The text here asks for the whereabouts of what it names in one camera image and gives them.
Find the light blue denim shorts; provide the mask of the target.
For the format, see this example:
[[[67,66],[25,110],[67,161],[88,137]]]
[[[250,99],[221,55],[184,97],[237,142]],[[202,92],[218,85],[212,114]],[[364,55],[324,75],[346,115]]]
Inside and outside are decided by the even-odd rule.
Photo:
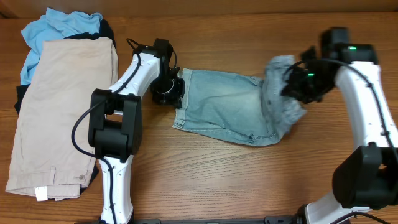
[[[263,79],[211,70],[184,69],[182,107],[173,127],[248,146],[277,144],[306,110],[281,95],[292,55],[272,58]]]

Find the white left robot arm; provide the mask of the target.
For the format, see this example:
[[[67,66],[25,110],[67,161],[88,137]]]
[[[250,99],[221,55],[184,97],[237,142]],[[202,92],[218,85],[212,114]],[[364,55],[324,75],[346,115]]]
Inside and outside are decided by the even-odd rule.
[[[171,44],[139,45],[123,76],[108,90],[96,89],[91,96],[88,142],[95,150],[103,175],[103,211],[100,223],[133,223],[131,200],[132,160],[143,133],[142,98],[146,91],[159,105],[181,108],[185,91],[171,67],[176,57]]]

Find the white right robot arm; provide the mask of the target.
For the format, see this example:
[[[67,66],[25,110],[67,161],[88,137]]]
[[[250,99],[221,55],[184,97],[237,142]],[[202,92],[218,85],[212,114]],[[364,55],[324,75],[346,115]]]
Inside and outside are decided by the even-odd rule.
[[[282,96],[320,101],[336,87],[342,93],[354,136],[354,150],[334,171],[332,191],[303,206],[299,223],[347,223],[370,210],[397,205],[397,128],[381,85],[372,45],[337,43],[313,47],[291,65]]]

